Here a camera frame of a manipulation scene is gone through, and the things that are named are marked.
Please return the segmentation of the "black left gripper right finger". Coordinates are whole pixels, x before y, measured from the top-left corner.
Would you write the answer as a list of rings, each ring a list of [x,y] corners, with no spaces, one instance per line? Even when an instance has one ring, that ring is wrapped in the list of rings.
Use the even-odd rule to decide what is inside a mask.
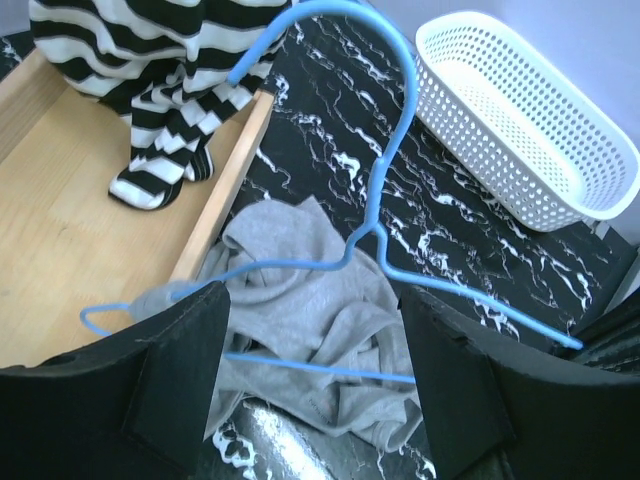
[[[409,287],[399,309],[441,479],[635,479],[639,297],[544,352]]]

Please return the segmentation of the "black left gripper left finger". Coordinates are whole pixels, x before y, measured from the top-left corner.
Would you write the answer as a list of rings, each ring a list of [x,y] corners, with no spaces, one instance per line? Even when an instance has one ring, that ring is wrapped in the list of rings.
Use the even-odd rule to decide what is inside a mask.
[[[227,288],[214,282],[90,345],[4,368],[2,477],[191,477],[229,311]]]

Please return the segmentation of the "grey tank top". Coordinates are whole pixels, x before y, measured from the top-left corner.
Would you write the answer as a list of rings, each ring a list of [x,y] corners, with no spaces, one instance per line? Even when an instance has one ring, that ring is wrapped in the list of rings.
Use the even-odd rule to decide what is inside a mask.
[[[255,270],[227,282],[228,349],[318,372],[223,360],[207,430],[244,395],[261,398],[331,436],[351,432],[393,452],[422,420],[397,297],[376,263],[356,251],[333,271]]]

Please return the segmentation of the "blue wire hanger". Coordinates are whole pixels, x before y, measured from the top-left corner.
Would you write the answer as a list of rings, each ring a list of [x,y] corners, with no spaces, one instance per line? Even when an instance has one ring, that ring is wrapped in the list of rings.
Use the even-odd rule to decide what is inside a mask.
[[[416,78],[414,60],[406,45],[403,35],[400,34],[400,32],[386,18],[384,18],[384,16],[369,7],[352,1],[301,1],[274,18],[274,20],[261,34],[259,39],[254,42],[251,48],[233,67],[227,76],[227,82],[231,85],[237,85],[248,73],[249,68],[253,66],[263,55],[266,49],[293,24],[306,18],[322,15],[350,17],[376,31],[394,52],[404,77],[404,106],[394,130],[390,134],[385,150],[375,160],[371,169],[369,184],[367,187],[367,202],[362,224],[353,231],[346,240],[342,258],[333,263],[293,259],[270,259],[258,261],[231,270],[218,277],[213,277],[208,281],[197,283],[193,287],[174,293],[171,298],[175,301],[181,300],[213,282],[228,281],[254,270],[295,269],[308,271],[337,271],[347,266],[351,261],[358,241],[372,233],[377,238],[376,263],[387,278],[405,284],[418,285],[454,293],[468,299],[476,300],[504,314],[514,322],[565,347],[573,350],[583,349],[584,344],[582,341],[554,329],[477,289],[458,285],[433,276],[425,276],[400,270],[389,264],[387,260],[389,241],[388,233],[385,226],[379,219],[382,188],[394,156],[414,118],[418,104],[418,82]]]

